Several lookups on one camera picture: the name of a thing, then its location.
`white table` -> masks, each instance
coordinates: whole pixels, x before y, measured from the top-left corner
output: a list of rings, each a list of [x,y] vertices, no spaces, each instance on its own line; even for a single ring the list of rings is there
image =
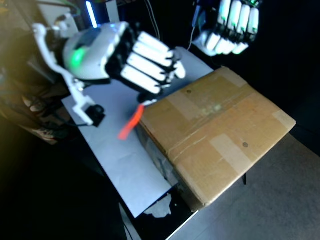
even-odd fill
[[[174,80],[172,86],[165,90],[164,96],[213,71],[184,48],[179,47],[178,50],[186,69],[186,78]],[[88,87],[84,93],[104,107],[106,117],[98,128],[80,127],[80,132],[136,218],[171,188],[141,146],[134,131],[126,141],[117,138],[136,110],[138,92],[113,80],[109,85]],[[62,102],[73,120],[81,124],[80,118],[72,111],[75,104],[72,97],[66,97]]]

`orange strip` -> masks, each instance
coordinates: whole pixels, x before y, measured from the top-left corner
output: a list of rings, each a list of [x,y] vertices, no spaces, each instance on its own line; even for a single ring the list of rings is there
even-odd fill
[[[130,121],[124,126],[124,128],[118,134],[118,139],[120,140],[127,139],[132,129],[134,129],[138,125],[142,115],[144,114],[144,110],[145,110],[145,106],[142,104],[139,104]]]

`concrete floor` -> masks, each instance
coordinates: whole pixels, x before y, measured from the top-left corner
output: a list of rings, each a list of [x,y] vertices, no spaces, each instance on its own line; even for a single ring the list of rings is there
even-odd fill
[[[320,157],[288,134],[171,239],[320,239]]]

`cardboard box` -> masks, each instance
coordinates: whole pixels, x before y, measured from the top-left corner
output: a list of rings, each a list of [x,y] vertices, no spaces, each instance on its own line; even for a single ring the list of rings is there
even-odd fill
[[[193,211],[210,205],[296,124],[228,68],[149,106],[139,138]]]

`brown cardboard box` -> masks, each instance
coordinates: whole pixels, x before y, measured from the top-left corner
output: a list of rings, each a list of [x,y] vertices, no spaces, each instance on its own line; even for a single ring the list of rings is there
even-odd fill
[[[223,67],[148,107],[140,124],[142,144],[164,177],[180,182],[182,197],[196,211],[232,186],[296,122]]]

